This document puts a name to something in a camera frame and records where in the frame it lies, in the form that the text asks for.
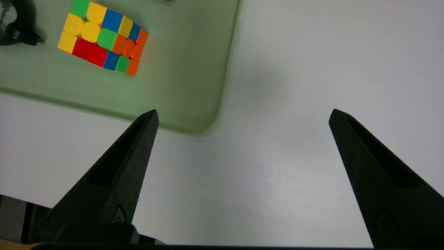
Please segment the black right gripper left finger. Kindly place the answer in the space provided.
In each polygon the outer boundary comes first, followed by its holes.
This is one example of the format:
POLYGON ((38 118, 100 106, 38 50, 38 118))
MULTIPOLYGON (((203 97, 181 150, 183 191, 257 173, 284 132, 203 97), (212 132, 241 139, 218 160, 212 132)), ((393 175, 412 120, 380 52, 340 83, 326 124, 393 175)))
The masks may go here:
POLYGON ((132 122, 41 220, 42 239, 71 223, 132 223, 159 124, 156 110, 132 122))

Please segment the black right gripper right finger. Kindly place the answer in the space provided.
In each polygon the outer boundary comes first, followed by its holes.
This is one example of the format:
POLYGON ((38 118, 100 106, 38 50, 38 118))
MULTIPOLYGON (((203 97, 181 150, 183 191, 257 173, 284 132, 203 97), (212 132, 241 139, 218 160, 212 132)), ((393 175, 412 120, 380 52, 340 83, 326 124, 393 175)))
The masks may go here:
POLYGON ((351 115, 329 126, 373 247, 442 248, 443 196, 351 115))

